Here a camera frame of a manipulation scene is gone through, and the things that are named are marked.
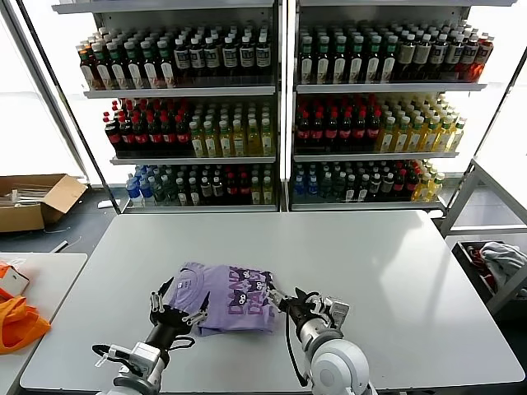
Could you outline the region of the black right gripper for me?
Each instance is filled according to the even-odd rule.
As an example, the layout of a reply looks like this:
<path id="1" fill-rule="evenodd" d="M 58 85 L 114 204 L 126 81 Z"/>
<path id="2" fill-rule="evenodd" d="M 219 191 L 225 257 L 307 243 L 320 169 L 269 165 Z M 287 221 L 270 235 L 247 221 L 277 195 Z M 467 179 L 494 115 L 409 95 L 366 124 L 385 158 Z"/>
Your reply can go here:
<path id="1" fill-rule="evenodd" d="M 281 312 L 286 313 L 295 324 L 296 329 L 302 327 L 311 319 L 318 318 L 319 305 L 321 303 L 318 291 L 306 292 L 301 288 L 295 288 L 296 298 L 291 299 L 289 295 L 280 290 L 268 290 L 268 298 Z"/>

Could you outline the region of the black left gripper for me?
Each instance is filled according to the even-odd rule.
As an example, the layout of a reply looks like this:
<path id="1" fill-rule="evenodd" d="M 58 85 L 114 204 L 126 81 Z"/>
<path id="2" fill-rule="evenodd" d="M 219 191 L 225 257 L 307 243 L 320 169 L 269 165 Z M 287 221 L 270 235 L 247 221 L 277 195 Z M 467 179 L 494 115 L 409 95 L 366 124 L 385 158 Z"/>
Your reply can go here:
<path id="1" fill-rule="evenodd" d="M 174 277 L 171 277 L 150 295 L 153 328 L 145 343 L 155 348 L 190 348 L 194 345 L 194 339 L 189 336 L 192 326 L 204 322 L 208 317 L 209 292 L 193 314 L 164 305 L 164 297 L 173 280 Z"/>

